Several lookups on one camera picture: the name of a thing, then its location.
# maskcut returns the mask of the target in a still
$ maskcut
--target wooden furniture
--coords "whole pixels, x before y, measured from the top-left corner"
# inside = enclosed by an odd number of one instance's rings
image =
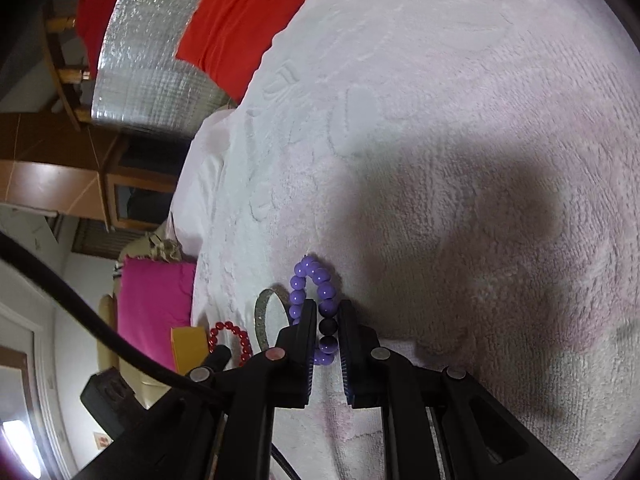
[[[74,85],[92,79],[87,66],[69,66],[65,62],[60,43],[60,34],[72,30],[76,24],[74,16],[55,16],[49,0],[42,7],[41,20],[42,51],[58,97],[73,128],[79,132],[82,123],[91,122],[91,108],[80,103]]]
[[[50,112],[0,114],[0,134],[0,202],[137,230],[166,220],[188,148],[92,124],[77,131]]]
[[[170,174],[132,167],[139,165],[127,162],[125,155],[134,140],[120,137],[105,170],[109,218],[115,227],[148,231],[166,219],[179,172]],[[141,201],[138,207],[129,203],[135,197]],[[146,207],[145,200],[153,206]]]
[[[119,134],[64,114],[0,114],[0,202],[108,223],[102,182]]]

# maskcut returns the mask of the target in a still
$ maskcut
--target black cable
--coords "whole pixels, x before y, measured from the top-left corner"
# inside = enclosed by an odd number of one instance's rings
[[[282,468],[282,470],[287,474],[291,480],[302,480],[296,473],[296,470],[292,468],[291,464],[287,462],[287,459],[284,458],[283,454],[280,450],[271,444],[271,456],[278,463],[278,465]]]
[[[162,384],[195,394],[223,409],[223,397],[215,390],[195,383],[156,363],[111,329],[76,292],[53,270],[19,243],[0,231],[0,259],[49,294],[98,341],[127,363]],[[271,456],[291,480],[301,480],[282,453],[271,444]]]

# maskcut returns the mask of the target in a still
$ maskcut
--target wooden cabinet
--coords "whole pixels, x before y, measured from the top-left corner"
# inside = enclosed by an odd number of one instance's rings
[[[92,124],[77,131],[64,114],[0,114],[0,202],[154,229],[187,149]]]
[[[63,114],[0,114],[0,200],[107,221],[101,172],[118,139]]]
[[[171,171],[171,164],[153,164],[159,168],[145,169],[148,164],[144,160],[127,156],[135,142],[141,140],[121,137],[108,161],[105,180],[109,217],[116,227],[152,230],[169,214],[182,165],[177,172]]]

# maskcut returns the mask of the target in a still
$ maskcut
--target red bead bracelet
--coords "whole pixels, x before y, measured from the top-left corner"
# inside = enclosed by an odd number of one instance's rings
[[[249,341],[249,335],[246,330],[240,330],[240,327],[234,325],[231,321],[219,321],[216,323],[215,328],[209,331],[209,352],[213,352],[218,344],[218,334],[224,329],[231,330],[231,333],[237,335],[240,339],[240,346],[242,347],[242,353],[240,354],[240,364],[243,366],[253,355],[254,351],[251,349],[251,341]]]

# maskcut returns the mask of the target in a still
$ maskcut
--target bed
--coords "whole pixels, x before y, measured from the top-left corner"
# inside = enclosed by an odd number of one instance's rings
[[[386,345],[612,478],[640,436],[639,96],[603,0],[306,0],[178,182],[192,323],[251,333],[314,253]],[[270,341],[285,323],[268,310]],[[379,415],[337,364],[313,380],[274,443],[305,479],[382,478]]]

